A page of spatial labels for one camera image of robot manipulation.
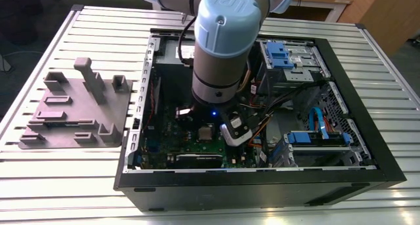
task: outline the blue drive bracket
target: blue drive bracket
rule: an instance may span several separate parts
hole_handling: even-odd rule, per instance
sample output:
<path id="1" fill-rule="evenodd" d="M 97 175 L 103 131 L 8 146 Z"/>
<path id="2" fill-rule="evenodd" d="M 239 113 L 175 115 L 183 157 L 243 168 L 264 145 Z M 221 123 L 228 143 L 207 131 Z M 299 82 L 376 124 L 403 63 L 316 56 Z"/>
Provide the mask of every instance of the blue drive bracket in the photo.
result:
<path id="1" fill-rule="evenodd" d="M 344 139 L 345 145 L 349 145 L 352 143 L 352 138 L 349 134 L 345 132 L 343 133 L 343 139 Z"/>
<path id="2" fill-rule="evenodd" d="M 289 143 L 311 143 L 311 137 L 307 132 L 291 132 L 288 133 Z"/>
<path id="3" fill-rule="evenodd" d="M 268 42 L 267 54 L 273 69 L 293 69 L 295 64 L 289 60 L 289 52 L 283 43 Z"/>

